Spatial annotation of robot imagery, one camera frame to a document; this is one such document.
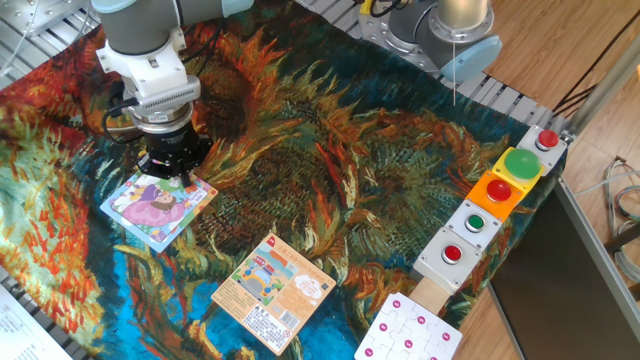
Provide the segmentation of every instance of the red button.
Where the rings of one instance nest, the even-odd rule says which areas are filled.
[[[487,195],[496,202],[507,201],[511,197],[511,187],[504,180],[492,180],[487,185]]]
[[[462,257],[462,251],[457,246],[449,245],[442,252],[442,258],[449,264],[455,264]]]
[[[558,135],[551,130],[543,130],[540,135],[538,135],[536,145],[540,150],[548,151],[558,145]]]

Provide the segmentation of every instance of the green button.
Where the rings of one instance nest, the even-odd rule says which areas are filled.
[[[518,179],[531,180],[540,173],[540,160],[526,149],[514,149],[504,159],[504,166]]]
[[[478,233],[484,227],[484,219],[478,215],[471,215],[467,218],[464,224],[467,230],[472,233]]]
[[[484,226],[484,220],[478,215],[469,216],[469,225],[471,225],[474,229],[482,229]]]

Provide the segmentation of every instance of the princess illustration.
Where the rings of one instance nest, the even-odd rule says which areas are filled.
[[[134,225],[162,227],[182,220],[187,207],[176,197],[156,185],[148,185],[131,193],[134,202],[127,206],[122,216]]]

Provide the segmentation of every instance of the patterned cloth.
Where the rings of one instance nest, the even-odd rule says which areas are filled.
[[[188,31],[196,54],[217,22]],[[215,140],[196,174],[220,194],[164,253],[99,205],[142,143],[100,120],[118,76],[95,31],[0,93],[0,264],[99,359],[269,359],[210,300],[274,231],[338,283],[284,359],[352,359],[416,256],[527,127],[452,93],[404,60],[295,3],[259,0],[227,19],[200,73],[193,122]],[[459,326],[524,233],[561,166],[506,221],[442,310]]]

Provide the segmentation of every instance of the white paper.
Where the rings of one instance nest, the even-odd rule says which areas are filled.
[[[10,360],[71,360],[71,357],[0,286],[0,349]]]

